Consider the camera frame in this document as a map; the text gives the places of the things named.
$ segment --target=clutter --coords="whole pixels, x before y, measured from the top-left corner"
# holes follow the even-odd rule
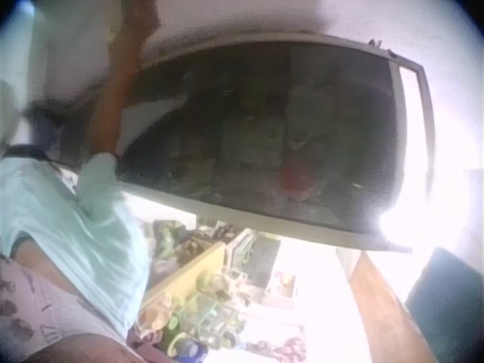
[[[262,304],[279,309],[292,309],[296,295],[296,276],[277,271],[265,289]]]
[[[248,352],[276,358],[280,363],[303,363],[306,361],[306,342],[301,337],[288,339],[283,346],[274,346],[265,341],[247,343]]]
[[[170,322],[172,317],[172,298],[161,296],[158,301],[141,311],[135,322],[135,332],[141,338],[155,334]]]

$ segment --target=fabric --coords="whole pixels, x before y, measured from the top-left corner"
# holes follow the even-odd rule
[[[127,209],[116,161],[99,154],[79,174],[74,194],[46,162],[0,162],[2,252],[29,235],[73,286],[125,339],[147,285],[143,233]]]
[[[78,334],[110,338],[137,356],[88,302],[0,256],[0,353],[6,361],[23,361],[63,338]]]

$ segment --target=yellow object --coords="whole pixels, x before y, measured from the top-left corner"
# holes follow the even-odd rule
[[[222,242],[214,244],[173,275],[147,291],[141,304],[141,310],[146,310],[164,295],[181,301],[186,300],[188,295],[197,290],[197,279],[200,274],[212,274],[222,268],[224,255],[225,245]]]

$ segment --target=person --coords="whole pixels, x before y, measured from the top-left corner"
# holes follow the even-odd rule
[[[116,183],[114,153],[141,48],[159,21],[152,1],[132,6],[111,45],[112,69],[90,122],[91,156],[76,192],[42,152],[11,147],[0,162],[5,361],[142,361],[126,337],[149,257]]]

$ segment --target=bright light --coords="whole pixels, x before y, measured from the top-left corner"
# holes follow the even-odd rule
[[[36,7],[33,6],[29,0],[21,0],[18,4],[19,9],[28,14],[34,16],[36,14]]]

